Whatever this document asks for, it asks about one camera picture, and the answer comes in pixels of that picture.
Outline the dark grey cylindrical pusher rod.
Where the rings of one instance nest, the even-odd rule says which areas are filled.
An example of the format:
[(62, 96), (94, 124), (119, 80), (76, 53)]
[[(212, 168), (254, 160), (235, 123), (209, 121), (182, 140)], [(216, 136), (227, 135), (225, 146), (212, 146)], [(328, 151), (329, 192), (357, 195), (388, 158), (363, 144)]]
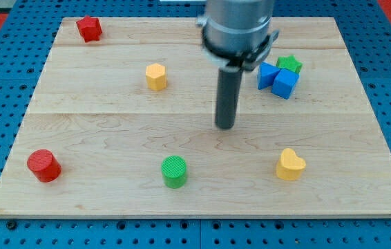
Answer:
[(242, 71), (218, 71), (215, 124), (227, 130), (234, 126), (242, 80)]

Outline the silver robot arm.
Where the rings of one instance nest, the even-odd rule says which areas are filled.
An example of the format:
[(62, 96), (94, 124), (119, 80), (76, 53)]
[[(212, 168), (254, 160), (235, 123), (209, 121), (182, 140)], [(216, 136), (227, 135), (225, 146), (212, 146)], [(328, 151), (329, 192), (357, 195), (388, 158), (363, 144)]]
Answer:
[(242, 74), (265, 61), (278, 31), (269, 32), (274, 0), (207, 0), (201, 27), (202, 51), (218, 66), (215, 124), (234, 126)]

